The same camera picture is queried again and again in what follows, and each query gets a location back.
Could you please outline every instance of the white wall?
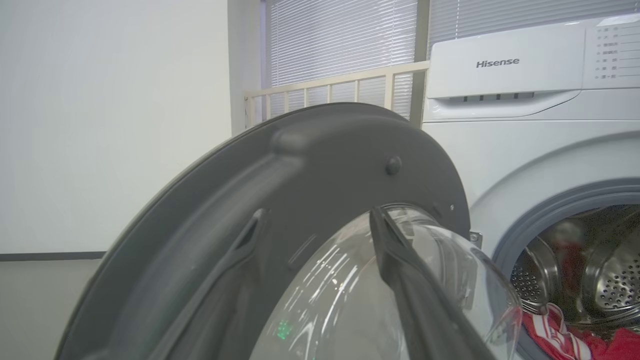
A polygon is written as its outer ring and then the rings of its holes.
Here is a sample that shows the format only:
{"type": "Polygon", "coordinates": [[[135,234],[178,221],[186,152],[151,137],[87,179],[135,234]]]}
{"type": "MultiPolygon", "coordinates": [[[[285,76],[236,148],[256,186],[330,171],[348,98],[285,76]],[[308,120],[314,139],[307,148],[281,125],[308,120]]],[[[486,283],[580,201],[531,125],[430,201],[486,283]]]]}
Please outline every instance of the white wall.
{"type": "Polygon", "coordinates": [[[1,359],[51,360],[99,260],[0,263],[1,359]]]}
{"type": "Polygon", "coordinates": [[[227,0],[0,2],[0,253],[106,250],[227,139],[228,39],[227,0]]]}
{"type": "Polygon", "coordinates": [[[246,128],[243,92],[262,88],[260,0],[228,0],[228,13],[231,118],[237,135],[246,128]]]}

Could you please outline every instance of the dark wall stripe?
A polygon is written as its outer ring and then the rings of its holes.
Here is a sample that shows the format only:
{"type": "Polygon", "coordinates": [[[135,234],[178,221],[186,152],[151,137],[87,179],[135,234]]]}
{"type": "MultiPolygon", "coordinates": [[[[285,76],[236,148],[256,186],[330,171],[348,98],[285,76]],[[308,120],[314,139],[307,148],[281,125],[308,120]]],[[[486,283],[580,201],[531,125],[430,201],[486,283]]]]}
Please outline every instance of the dark wall stripe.
{"type": "Polygon", "coordinates": [[[102,259],[105,251],[34,252],[28,254],[0,254],[0,261],[52,261],[102,259]]]}

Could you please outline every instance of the window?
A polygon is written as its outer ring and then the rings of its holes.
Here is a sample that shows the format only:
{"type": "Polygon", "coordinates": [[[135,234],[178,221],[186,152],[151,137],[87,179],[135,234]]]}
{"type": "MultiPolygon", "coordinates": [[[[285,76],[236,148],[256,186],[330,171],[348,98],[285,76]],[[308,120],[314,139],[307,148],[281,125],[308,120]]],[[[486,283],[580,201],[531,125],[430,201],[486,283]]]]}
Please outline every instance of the window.
{"type": "Polygon", "coordinates": [[[634,12],[636,0],[431,0],[428,48],[473,35],[634,12]]]}
{"type": "MultiPolygon", "coordinates": [[[[265,0],[265,84],[299,83],[376,67],[413,62],[417,0],[265,0]]],[[[412,75],[396,76],[394,111],[408,117],[412,75]]],[[[382,106],[384,79],[360,83],[359,98],[382,106]]],[[[326,88],[309,90],[309,104],[327,100],[326,88]]],[[[352,83],[333,86],[332,102],[353,101],[352,83]]],[[[289,93],[289,109],[303,92],[289,93]]],[[[284,112],[284,95],[271,98],[284,112]]]]}

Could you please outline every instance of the white railing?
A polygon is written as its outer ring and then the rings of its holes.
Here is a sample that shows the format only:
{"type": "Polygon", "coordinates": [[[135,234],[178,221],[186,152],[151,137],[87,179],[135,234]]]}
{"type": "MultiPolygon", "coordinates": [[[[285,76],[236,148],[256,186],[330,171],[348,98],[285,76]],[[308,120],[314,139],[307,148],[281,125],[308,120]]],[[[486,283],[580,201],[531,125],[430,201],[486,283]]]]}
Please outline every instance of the white railing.
{"type": "Polygon", "coordinates": [[[353,83],[354,96],[353,101],[359,101],[360,82],[368,79],[385,78],[385,98],[384,107],[392,109],[394,99],[394,83],[397,75],[411,74],[414,72],[426,72],[429,69],[428,61],[420,61],[417,63],[406,63],[400,65],[393,65],[388,67],[379,67],[377,69],[371,69],[360,72],[352,72],[350,74],[332,76],[330,78],[305,81],[303,83],[295,83],[289,85],[276,86],[273,88],[267,88],[263,90],[246,91],[244,92],[244,101],[246,109],[246,123],[247,127],[252,127],[257,124],[257,118],[262,118],[262,104],[257,108],[257,98],[265,97],[264,111],[266,112],[265,119],[270,119],[271,114],[271,96],[275,94],[284,95],[284,113],[289,112],[289,92],[296,90],[303,90],[303,108],[309,106],[309,89],[326,87],[327,96],[326,102],[332,101],[332,87],[338,84],[353,83]]]}

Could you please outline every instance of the red cloth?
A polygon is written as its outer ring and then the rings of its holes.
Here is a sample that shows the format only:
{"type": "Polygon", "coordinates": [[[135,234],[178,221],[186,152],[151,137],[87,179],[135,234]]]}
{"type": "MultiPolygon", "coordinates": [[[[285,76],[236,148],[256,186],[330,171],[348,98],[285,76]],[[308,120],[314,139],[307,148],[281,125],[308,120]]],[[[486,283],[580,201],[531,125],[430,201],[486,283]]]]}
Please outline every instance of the red cloth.
{"type": "Polygon", "coordinates": [[[562,310],[548,304],[547,315],[524,314],[529,336],[554,360],[635,360],[640,358],[640,335],[618,329],[610,344],[592,335],[567,329],[562,310]]]}

